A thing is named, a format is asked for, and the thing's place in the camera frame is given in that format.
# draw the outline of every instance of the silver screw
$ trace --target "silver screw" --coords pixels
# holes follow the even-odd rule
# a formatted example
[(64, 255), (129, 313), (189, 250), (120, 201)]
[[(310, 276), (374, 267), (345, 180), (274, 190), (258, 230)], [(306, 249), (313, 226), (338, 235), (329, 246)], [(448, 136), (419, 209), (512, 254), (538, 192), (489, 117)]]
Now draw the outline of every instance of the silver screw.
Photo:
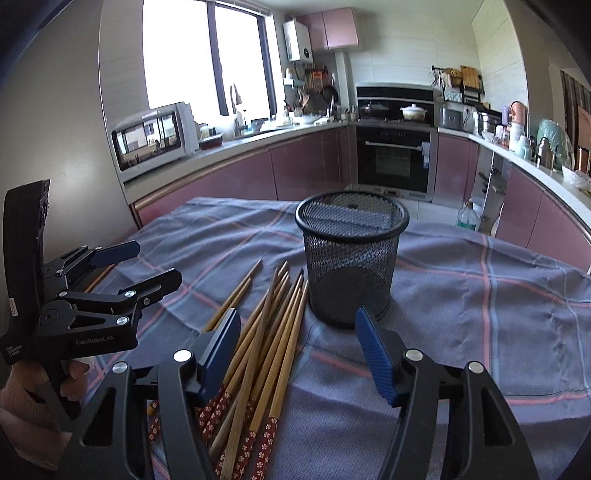
[(117, 362), (113, 365), (113, 373), (114, 374), (122, 374), (127, 370), (127, 364), (125, 362)]
[(173, 355), (175, 361), (182, 363), (189, 360), (192, 356), (192, 353), (189, 350), (179, 350)]
[(481, 373), (483, 373), (484, 367), (480, 362), (470, 362), (470, 364), (468, 365), (468, 370), (473, 374), (480, 375)]
[(406, 358), (412, 360), (413, 362), (420, 362), (423, 359), (423, 352), (420, 350), (410, 349), (404, 354)]

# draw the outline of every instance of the white water heater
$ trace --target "white water heater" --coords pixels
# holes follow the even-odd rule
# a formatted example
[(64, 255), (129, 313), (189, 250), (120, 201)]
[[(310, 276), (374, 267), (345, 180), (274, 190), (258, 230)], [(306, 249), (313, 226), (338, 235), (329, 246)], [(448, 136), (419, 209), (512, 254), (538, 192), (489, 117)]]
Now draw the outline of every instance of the white water heater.
[(287, 58), (289, 61), (314, 63), (308, 27), (291, 20), (283, 24), (283, 31), (285, 32), (285, 44), (287, 45)]

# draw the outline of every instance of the white floor tile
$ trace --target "white floor tile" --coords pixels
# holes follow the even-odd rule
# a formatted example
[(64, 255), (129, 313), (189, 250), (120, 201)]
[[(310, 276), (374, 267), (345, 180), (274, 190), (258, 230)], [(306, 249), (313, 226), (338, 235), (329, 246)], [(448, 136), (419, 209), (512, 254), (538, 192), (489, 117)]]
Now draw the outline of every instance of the white floor tile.
[(432, 203), (418, 203), (418, 221), (444, 223), (446, 225), (455, 225), (457, 221), (457, 209), (445, 207), (443, 205), (433, 205)]
[(397, 199), (408, 210), (411, 220), (418, 220), (418, 200)]

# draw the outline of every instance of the countertop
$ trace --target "countertop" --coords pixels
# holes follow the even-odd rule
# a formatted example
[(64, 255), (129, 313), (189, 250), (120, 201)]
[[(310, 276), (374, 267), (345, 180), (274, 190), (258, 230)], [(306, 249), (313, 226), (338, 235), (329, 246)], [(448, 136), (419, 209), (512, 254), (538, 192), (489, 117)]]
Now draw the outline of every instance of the countertop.
[(226, 141), (218, 148), (200, 150), (195, 155), (181, 158), (125, 183), (124, 193), (127, 203), (131, 205), (178, 179), (182, 179), (187, 175), (204, 170), (233, 157), (238, 157), (251, 151), (276, 144), (277, 142), (291, 140), (302, 135), (345, 127), (347, 124), (348, 122), (333, 122), (317, 127), (306, 125), (303, 127), (286, 128), (255, 137)]
[(524, 160), (512, 151), (507, 150), (500, 145), (490, 143), (480, 136), (467, 132), (449, 130), (447, 128), (439, 128), (438, 132), (441, 134), (452, 135), (454, 137), (470, 139), (508, 160), (513, 165), (535, 178), (546, 189), (551, 191), (556, 198), (561, 200), (567, 208), (579, 217), (579, 219), (586, 225), (587, 230), (591, 233), (591, 197), (566, 182), (561, 173), (544, 167), (537, 167), (535, 163)]

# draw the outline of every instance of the mesh pen holder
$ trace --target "mesh pen holder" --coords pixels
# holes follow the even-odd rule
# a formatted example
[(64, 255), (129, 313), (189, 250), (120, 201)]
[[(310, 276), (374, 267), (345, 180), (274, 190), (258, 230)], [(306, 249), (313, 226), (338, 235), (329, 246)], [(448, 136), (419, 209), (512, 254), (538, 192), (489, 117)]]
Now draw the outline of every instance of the mesh pen holder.
[(361, 305), (379, 320), (390, 303), (398, 239), (409, 216), (400, 203), (367, 192), (304, 200), (295, 212), (304, 232), (310, 307), (338, 328), (355, 328)]

